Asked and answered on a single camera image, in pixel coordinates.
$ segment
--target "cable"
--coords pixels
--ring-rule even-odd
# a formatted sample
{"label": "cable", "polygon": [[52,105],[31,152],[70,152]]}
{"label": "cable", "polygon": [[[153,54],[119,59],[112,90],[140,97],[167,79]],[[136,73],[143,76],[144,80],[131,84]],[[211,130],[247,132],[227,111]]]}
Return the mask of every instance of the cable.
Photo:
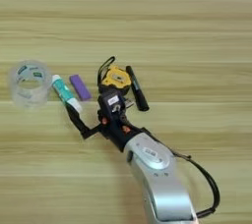
{"label": "cable", "polygon": [[101,74],[103,70],[106,68],[106,70],[109,68],[109,66],[115,61],[115,57],[111,56],[109,57],[98,69],[98,75],[97,75],[97,85],[101,83]]}
{"label": "cable", "polygon": [[203,174],[203,176],[206,178],[206,180],[209,183],[209,186],[211,187],[213,196],[214,196],[214,202],[213,205],[205,210],[202,210],[200,212],[197,212],[197,217],[200,218],[205,218],[207,216],[209,216],[210,214],[214,213],[217,209],[217,207],[219,206],[220,202],[221,202],[221,195],[220,195],[220,191],[218,188],[218,185],[216,183],[216,181],[214,180],[214,178],[201,166],[199,165],[197,162],[195,162],[191,156],[186,156],[183,154],[180,154],[174,150],[170,150],[172,152],[172,154],[176,157],[182,158],[188,162],[190,162],[191,164],[193,164],[198,170],[200,170],[200,172]]}

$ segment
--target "purple object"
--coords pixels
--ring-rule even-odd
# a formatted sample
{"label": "purple object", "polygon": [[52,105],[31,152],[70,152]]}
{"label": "purple object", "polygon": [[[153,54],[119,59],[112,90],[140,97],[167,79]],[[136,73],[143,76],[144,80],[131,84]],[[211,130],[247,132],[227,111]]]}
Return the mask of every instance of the purple object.
{"label": "purple object", "polygon": [[89,100],[90,98],[92,98],[89,90],[87,89],[79,75],[71,76],[69,79],[71,84],[75,88],[75,91],[78,93],[81,101]]}

